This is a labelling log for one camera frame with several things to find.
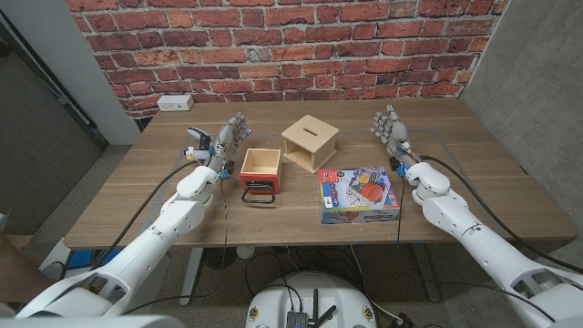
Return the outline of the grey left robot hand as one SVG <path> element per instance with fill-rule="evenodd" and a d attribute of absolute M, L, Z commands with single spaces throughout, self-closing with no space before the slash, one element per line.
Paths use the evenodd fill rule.
<path fill-rule="evenodd" d="M 220 129 L 207 167 L 221 173 L 224 167 L 234 160 L 239 146 L 250 134 L 251 129 L 246 125 L 244 115 L 237 112 Z"/>

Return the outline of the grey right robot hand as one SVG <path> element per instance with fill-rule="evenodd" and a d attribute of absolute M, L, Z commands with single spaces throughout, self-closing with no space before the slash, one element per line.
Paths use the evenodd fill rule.
<path fill-rule="evenodd" d="M 400 176 L 422 161 L 411 146 L 407 128 L 392 105 L 386 106 L 385 113 L 376 113 L 370 131 L 384 145 L 391 170 L 397 171 Z"/>

